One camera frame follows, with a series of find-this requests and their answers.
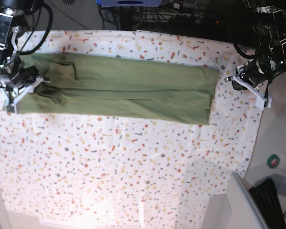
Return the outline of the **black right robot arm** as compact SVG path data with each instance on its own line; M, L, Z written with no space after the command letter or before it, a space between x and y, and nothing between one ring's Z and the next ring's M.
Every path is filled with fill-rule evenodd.
M0 6L0 89L12 95L13 90L16 90L17 94L25 86L31 86L37 81L37 68L24 68L20 57L35 53L43 45L52 27L53 11L43 0L0 0ZM36 47L24 51L24 47L36 31L42 9L48 13L46 31ZM18 38L28 28L25 16L33 15L35 12L38 12L37 22L23 46L18 48Z

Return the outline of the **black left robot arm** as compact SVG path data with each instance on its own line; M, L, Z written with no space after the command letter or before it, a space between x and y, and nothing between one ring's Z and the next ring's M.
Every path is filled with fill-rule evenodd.
M236 71L240 80L232 80L236 90L256 88L286 72L286 24L283 13L286 10L286 0L249 0L247 5L244 17L252 25L259 46L252 55L244 53L234 38L232 23L228 24L234 48L249 61Z

